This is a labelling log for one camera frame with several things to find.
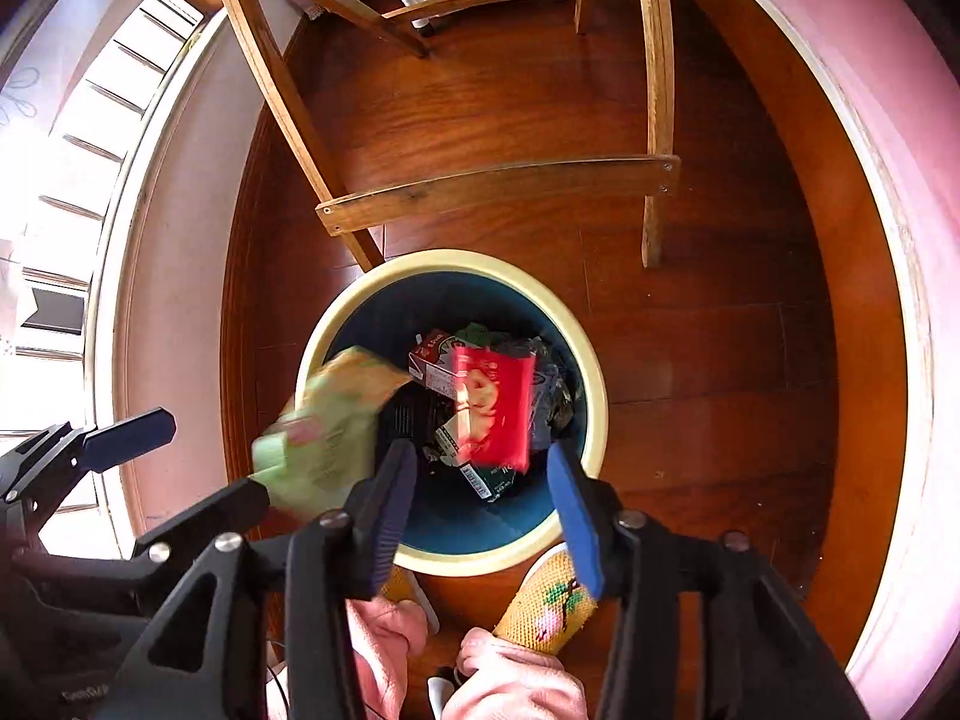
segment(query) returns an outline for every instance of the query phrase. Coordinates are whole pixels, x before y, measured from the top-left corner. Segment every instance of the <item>wall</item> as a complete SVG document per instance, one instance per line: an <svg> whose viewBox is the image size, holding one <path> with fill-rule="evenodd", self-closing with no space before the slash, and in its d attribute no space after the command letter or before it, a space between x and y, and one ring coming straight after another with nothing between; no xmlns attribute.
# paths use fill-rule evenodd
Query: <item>wall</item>
<svg viewBox="0 0 960 720"><path fill-rule="evenodd" d="M960 88L902 0L698 2L781 132L824 250L841 440L808 610L838 655L850 655L848 675L872 717L893 720L960 629ZM770 34L773 23L781 35ZM784 36L790 55L776 48ZM810 74L829 117L802 103ZM839 125L843 142L833 136ZM843 151L856 173L824 170ZM872 207L850 202L865 189ZM898 404L890 385L904 353L907 399Z"/></svg>
<svg viewBox="0 0 960 720"><path fill-rule="evenodd" d="M283 49L301 14L286 0L261 4ZM263 98L229 21L220 19L169 112L148 196L136 209L120 290L128 300L115 341L116 416L165 406L178 425L171 445L127 469L135 530L154 527L227 483L218 354L224 262Z"/></svg>

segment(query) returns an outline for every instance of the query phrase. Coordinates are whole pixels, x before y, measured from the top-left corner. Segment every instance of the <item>cable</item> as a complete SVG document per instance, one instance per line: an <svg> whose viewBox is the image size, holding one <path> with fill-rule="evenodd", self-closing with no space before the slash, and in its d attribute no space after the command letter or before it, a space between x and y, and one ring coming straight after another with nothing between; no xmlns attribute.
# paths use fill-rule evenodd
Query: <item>cable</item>
<svg viewBox="0 0 960 720"><path fill-rule="evenodd" d="M285 645L280 644L280 642L272 640L271 638L268 638L267 642L270 642L270 644L273 644L277 647L284 647L284 649L286 649ZM274 671L270 668L270 666L267 666L267 669L270 671L272 678L274 678L274 682L277 683L277 690L280 690L280 698L283 699L283 707L287 710L287 717L290 717L290 704L287 703L287 694L283 691L283 685L280 684L280 680L277 679L277 674L274 673ZM373 714L376 714L376 716L380 718L380 720L387 720L386 717L384 717L376 709L371 707L367 702L364 702L364 707L366 707L371 712L373 712Z"/></svg>
<svg viewBox="0 0 960 720"><path fill-rule="evenodd" d="M283 689L283 685L280 684L280 680L277 679L277 672L274 669L270 668L270 664L267 664L267 671L270 672L270 676L274 678L274 684L277 686L277 690L280 690L280 698L283 699L283 708L287 713L287 717L290 717L290 703L287 701L286 691Z"/></svg>

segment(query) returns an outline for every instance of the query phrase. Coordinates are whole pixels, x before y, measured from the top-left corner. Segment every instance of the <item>pink pants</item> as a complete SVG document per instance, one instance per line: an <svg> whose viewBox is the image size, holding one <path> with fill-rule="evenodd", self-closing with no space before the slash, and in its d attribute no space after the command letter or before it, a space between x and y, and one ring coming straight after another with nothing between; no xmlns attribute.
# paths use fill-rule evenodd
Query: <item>pink pants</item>
<svg viewBox="0 0 960 720"><path fill-rule="evenodd" d="M347 602L347 619L363 699L386 720L397 720L407 695L407 656L419 655L426 642L424 610L412 601L374 598ZM456 665L469 679L449 700L443 720L587 720L583 685L553 656L474 628ZM286 689L286 671L278 678ZM272 683L267 702L271 720L285 717Z"/></svg>

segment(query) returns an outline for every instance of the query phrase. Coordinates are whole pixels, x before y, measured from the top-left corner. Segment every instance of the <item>trash can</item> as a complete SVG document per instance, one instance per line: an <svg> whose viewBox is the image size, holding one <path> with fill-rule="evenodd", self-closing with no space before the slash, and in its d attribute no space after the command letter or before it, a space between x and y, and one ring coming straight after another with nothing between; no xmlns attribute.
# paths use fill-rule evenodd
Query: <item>trash can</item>
<svg viewBox="0 0 960 720"><path fill-rule="evenodd" d="M559 353L574 396L563 430L589 476L597 476L607 445L607 392L587 334L573 313L536 281L501 260L459 250L407 254L347 287L317 323L296 377L296 405L320 365L363 346L406 370L416 335L454 332L469 322L520 338L540 336ZM420 386L416 383L407 385ZM450 478L420 473L397 563L439 576L476 576L516 565L560 537L545 467L517 477L516 489L494 503Z"/></svg>

